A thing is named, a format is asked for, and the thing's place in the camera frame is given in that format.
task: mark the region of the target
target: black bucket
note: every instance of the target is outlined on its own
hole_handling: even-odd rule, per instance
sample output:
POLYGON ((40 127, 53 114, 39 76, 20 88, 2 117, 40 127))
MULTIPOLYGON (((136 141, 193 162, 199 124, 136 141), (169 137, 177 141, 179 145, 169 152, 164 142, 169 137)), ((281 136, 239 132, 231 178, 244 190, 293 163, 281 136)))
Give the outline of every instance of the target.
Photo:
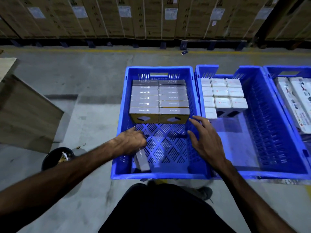
POLYGON ((48 155, 44 158, 41 166, 41 171, 45 171, 49 168, 55 167, 58 164, 60 158, 62 157, 63 152, 66 153, 69 160, 75 158, 71 149, 66 147, 56 148, 48 153, 48 155))

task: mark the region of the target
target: concrete floor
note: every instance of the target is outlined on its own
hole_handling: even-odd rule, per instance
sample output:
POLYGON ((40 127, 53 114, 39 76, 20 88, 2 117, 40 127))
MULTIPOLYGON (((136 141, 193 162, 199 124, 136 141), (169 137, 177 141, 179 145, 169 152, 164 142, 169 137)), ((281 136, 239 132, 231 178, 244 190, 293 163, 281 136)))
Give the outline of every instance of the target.
MULTIPOLYGON (((239 65, 310 65, 311 51, 229 49, 207 52, 178 49, 101 47, 2 47, 1 57, 21 60, 16 76, 47 95, 68 115, 60 144, 89 151, 113 138, 117 131, 124 73, 127 66, 217 64, 218 73, 232 74, 239 65)), ((44 154, 0 146, 0 190, 40 171, 44 154)), ((139 180, 111 180, 111 162, 83 180, 43 216, 20 232, 97 232, 126 190, 139 180)), ((213 189, 212 207, 236 232, 250 232, 223 181, 179 180, 179 185, 213 189)), ((249 182, 272 208, 298 232, 310 232, 311 201, 304 186, 249 182)))

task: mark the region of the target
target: black pants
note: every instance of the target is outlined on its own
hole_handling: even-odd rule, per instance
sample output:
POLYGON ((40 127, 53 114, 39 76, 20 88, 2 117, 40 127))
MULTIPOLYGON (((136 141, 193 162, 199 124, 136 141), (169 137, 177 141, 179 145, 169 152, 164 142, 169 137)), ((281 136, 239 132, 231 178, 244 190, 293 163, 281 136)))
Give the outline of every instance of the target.
POLYGON ((234 232, 198 197, 173 184, 132 185, 99 232, 234 232))

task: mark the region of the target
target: sticker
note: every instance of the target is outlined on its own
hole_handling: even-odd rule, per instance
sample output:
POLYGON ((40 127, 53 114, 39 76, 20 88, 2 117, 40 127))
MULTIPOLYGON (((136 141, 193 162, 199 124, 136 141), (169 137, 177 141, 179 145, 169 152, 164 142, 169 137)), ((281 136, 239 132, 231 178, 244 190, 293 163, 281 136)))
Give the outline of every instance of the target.
POLYGON ((130 6, 118 6, 120 17, 132 18, 130 6))
POLYGON ((72 6, 72 10, 78 19, 87 18, 87 13, 83 6, 72 6))
POLYGON ((28 10, 35 19, 45 19, 39 7, 28 7, 28 10))
POLYGON ((164 19, 167 19, 167 20, 177 19, 177 11, 178 11, 178 8, 165 8, 164 19))
POLYGON ((273 0, 272 4, 276 4, 278 2, 278 0, 273 0))
POLYGON ((210 19, 221 20, 225 8, 214 8, 210 19))
POLYGON ((265 20, 270 15, 273 8, 271 7, 262 7, 261 10, 258 12, 255 19, 263 19, 265 20))

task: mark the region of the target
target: human arm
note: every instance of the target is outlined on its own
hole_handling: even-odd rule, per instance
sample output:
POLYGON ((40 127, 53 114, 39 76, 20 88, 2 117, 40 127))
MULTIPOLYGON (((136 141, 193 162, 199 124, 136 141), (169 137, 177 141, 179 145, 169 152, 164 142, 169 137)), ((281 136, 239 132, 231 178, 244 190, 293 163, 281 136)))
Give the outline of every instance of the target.
POLYGON ((0 192, 0 225, 7 229, 6 232, 19 231, 95 169, 120 155, 131 154, 146 144, 142 132, 131 128, 84 155, 4 189, 0 192))
POLYGON ((192 146, 221 176, 231 192, 252 233, 294 231, 243 179, 232 163, 226 159, 221 139, 208 119, 193 116, 189 119, 199 132, 199 140, 188 131, 192 146))

